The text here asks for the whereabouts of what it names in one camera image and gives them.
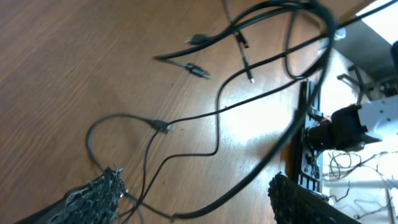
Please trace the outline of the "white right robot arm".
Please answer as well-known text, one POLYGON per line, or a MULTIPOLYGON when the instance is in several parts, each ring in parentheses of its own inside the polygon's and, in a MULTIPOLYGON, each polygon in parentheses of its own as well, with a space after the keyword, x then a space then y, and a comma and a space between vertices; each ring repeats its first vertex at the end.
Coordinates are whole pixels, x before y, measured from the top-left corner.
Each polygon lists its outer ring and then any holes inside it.
POLYGON ((320 192, 323 151, 360 151, 365 145, 381 142, 393 134, 397 134, 397 96, 349 105, 335 111, 329 119, 320 111, 317 96, 292 141, 291 179, 305 189, 320 192))

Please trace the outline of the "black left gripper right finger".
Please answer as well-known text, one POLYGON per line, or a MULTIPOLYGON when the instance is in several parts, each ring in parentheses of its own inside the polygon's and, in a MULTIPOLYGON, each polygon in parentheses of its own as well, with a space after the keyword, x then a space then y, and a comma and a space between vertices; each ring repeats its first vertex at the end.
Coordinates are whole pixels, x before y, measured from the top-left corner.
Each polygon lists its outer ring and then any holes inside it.
POLYGON ((269 182, 268 196, 277 224, 359 224, 283 174, 269 182))

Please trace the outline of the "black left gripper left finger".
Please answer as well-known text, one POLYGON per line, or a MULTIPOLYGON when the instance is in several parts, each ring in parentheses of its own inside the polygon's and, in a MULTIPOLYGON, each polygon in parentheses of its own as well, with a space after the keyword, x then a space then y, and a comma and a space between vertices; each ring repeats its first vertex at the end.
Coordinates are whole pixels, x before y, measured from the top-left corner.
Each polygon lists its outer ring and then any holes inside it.
POLYGON ((122 171, 107 167, 96 179, 71 189, 59 201, 16 224, 113 224, 126 191, 122 171))

